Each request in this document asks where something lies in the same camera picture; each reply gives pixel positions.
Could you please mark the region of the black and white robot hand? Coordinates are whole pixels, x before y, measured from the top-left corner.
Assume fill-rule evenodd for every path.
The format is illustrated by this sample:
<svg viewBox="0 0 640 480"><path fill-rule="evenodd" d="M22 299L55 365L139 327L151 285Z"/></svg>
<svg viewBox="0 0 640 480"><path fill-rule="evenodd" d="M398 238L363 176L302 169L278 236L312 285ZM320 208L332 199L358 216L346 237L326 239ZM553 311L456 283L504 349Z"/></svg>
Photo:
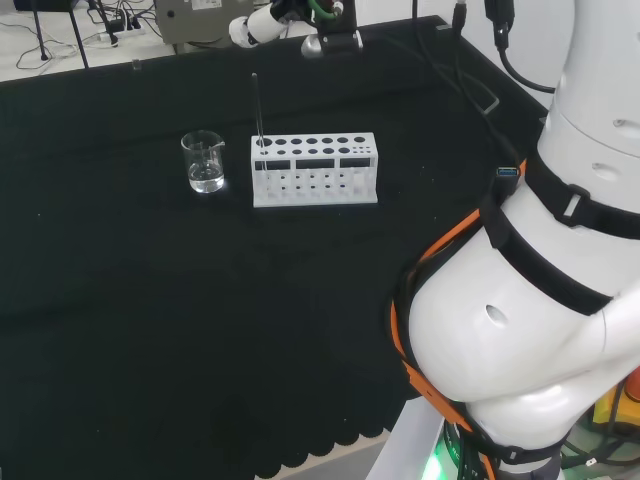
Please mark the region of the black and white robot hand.
<svg viewBox="0 0 640 480"><path fill-rule="evenodd" d="M315 30L302 42L304 58L363 51L355 1L271 1L249 16L232 20L229 36L235 45L251 49L278 39L293 23L303 23Z"/></svg>

